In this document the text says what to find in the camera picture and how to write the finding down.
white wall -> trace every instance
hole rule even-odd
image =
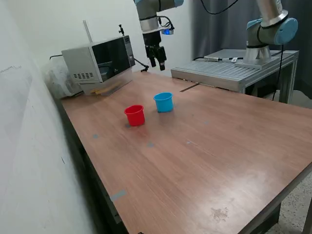
[[[137,59],[147,63],[143,37],[133,0],[6,0],[39,66],[61,50],[87,43],[82,21],[87,20],[94,41],[118,36],[118,25],[130,36]],[[163,36],[167,70],[192,60],[190,0],[159,13],[170,17],[173,36]],[[151,69],[160,73],[159,68]]]
[[[59,114],[3,0],[0,29],[0,233],[95,233]]]

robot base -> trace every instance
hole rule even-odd
[[[268,46],[260,48],[247,48],[243,61],[235,64],[235,67],[247,67],[255,69],[265,69],[269,67],[279,57],[271,57],[271,52]]]

plastic cup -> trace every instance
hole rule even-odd
[[[144,124],[145,117],[143,109],[144,107],[141,105],[133,105],[125,109],[124,113],[126,114],[131,126],[139,126]]]
[[[172,93],[160,93],[155,95],[154,100],[156,102],[158,112],[169,112],[174,108],[172,101]]]

floor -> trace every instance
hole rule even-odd
[[[278,101],[279,91],[274,100]],[[312,100],[302,92],[293,92],[292,104],[312,109]],[[312,173],[309,174],[282,202],[279,223],[267,234],[301,234],[312,197]]]

gray curtain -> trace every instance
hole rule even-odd
[[[234,0],[203,0],[211,12],[218,12]],[[285,46],[286,50],[299,50],[299,63],[295,89],[312,98],[312,1],[282,0],[283,8],[290,17],[299,22],[296,37]],[[202,7],[200,0],[193,0],[193,56],[211,54],[221,49],[245,49],[247,22],[260,18],[256,0],[239,0],[220,15],[210,15]]]

